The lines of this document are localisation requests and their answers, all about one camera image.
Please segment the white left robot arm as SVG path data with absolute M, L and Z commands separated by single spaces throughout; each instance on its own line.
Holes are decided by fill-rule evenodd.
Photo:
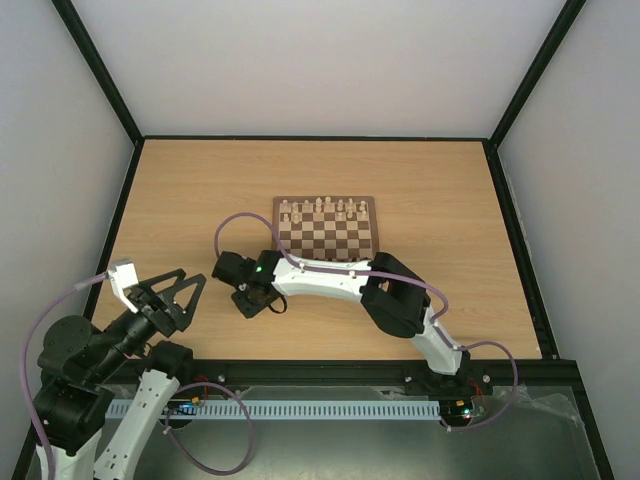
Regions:
M 193 351 L 169 337 L 193 320 L 206 284 L 176 269 L 147 280 L 107 274 L 125 311 L 105 329 L 69 315 L 45 333 L 37 364 L 42 386 L 32 401 L 36 452 L 45 479 L 130 479 L 165 405 L 193 373 Z M 132 357 L 142 360 L 134 403 L 96 454 L 114 398 L 106 383 Z

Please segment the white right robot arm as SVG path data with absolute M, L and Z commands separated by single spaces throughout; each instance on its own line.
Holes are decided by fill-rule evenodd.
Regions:
M 469 353 L 441 326 L 426 283 L 388 253 L 329 262 L 275 250 L 256 260 L 224 251 L 212 277 L 234 288 L 231 299 L 246 318 L 300 295 L 358 303 L 383 333 L 412 342 L 443 389 L 458 391 L 471 379 Z

